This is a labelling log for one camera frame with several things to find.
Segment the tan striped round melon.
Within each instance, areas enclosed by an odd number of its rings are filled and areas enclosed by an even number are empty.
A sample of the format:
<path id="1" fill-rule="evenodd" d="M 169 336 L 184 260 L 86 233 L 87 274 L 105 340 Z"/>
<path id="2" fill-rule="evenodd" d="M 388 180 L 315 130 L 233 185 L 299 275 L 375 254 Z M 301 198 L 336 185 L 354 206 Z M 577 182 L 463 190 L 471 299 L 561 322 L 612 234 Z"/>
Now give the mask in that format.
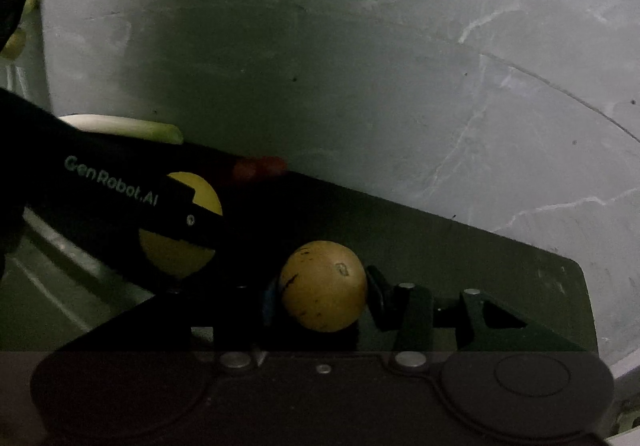
<path id="1" fill-rule="evenodd" d="M 296 250 L 280 273 L 286 309 L 304 327 L 342 331 L 366 306 L 367 276 L 359 257 L 332 241 L 312 241 Z"/>

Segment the yellow lemon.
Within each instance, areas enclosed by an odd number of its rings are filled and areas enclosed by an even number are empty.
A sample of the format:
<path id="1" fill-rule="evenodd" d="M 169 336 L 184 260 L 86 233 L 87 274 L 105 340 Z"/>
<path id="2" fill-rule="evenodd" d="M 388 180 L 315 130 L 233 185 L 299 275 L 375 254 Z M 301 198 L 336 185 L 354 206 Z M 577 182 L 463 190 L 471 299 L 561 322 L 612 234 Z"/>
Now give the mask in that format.
<path id="1" fill-rule="evenodd" d="M 214 256 L 222 205 L 215 189 L 201 176 L 173 172 L 181 186 L 171 191 L 171 206 L 139 230 L 149 261 L 168 275 L 189 276 Z"/>

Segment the red cherry tomato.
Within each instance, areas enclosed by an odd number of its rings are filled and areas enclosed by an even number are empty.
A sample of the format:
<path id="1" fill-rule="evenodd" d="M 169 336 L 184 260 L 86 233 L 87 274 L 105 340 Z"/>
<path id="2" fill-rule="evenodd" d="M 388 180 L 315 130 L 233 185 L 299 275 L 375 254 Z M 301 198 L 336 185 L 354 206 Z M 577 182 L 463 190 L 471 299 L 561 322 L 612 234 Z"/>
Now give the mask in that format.
<path id="1" fill-rule="evenodd" d="M 253 161 L 239 162 L 234 166 L 233 174 L 236 179 L 247 180 L 258 173 L 258 167 Z"/>
<path id="2" fill-rule="evenodd" d="M 261 174 L 280 175 L 288 169 L 288 164 L 278 157 L 262 157 L 257 160 L 257 167 Z"/>

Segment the white green leek stalk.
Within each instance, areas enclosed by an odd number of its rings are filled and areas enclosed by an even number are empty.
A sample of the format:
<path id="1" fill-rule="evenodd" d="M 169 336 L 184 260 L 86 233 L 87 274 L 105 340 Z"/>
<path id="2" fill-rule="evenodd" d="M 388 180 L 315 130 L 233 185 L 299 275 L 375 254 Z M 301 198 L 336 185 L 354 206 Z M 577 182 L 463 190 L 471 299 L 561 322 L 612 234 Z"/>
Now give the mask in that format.
<path id="1" fill-rule="evenodd" d="M 167 123 L 101 114 L 70 114 L 58 119 L 87 133 L 138 138 L 171 145 L 183 143 L 180 129 Z"/>

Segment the black square side table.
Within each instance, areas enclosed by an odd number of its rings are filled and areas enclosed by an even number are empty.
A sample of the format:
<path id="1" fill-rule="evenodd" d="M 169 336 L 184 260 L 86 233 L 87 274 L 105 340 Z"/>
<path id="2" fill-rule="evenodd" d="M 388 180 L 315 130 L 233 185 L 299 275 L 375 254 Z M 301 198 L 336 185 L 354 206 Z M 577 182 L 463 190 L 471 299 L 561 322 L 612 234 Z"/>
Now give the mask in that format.
<path id="1" fill-rule="evenodd" d="M 477 289 L 491 299 L 487 317 L 500 332 L 522 333 L 526 320 L 540 340 L 597 349 L 584 274 L 571 259 L 424 213 L 367 193 L 286 170 L 236 179 L 236 155 L 199 145 L 157 145 L 152 161 L 168 173 L 190 172 L 221 197 L 229 240 L 216 259 L 222 279 L 277 279 L 288 257 L 311 241 L 351 249 L 364 267 L 375 266 L 392 284 L 416 283 L 439 297 Z M 317 332 L 286 312 L 277 340 L 308 345 Z M 369 308 L 360 322 L 336 335 L 378 350 L 392 333 L 376 330 Z"/>

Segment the silver metal tray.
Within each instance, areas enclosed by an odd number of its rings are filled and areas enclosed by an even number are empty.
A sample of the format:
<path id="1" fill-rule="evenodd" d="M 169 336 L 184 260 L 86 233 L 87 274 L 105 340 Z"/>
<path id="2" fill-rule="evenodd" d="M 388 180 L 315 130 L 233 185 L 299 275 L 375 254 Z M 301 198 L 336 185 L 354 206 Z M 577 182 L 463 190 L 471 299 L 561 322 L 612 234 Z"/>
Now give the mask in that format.
<path id="1" fill-rule="evenodd" d="M 23 221 L 1 279 L 2 351 L 52 352 L 151 299 L 33 211 Z"/>

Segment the clear plastic bag with potatoes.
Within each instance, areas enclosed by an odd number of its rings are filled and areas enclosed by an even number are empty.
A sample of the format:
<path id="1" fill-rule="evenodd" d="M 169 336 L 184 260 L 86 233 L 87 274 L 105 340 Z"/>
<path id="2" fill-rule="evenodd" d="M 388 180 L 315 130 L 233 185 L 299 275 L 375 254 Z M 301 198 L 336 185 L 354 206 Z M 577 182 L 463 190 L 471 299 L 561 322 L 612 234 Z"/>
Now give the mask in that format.
<path id="1" fill-rule="evenodd" d="M 35 11 L 40 8 L 40 2 L 41 0 L 25 0 L 20 20 L 18 20 L 14 31 L 1 50 L 1 58 L 3 60 L 13 62 L 23 54 L 28 39 L 27 21 L 30 20 L 34 16 Z"/>

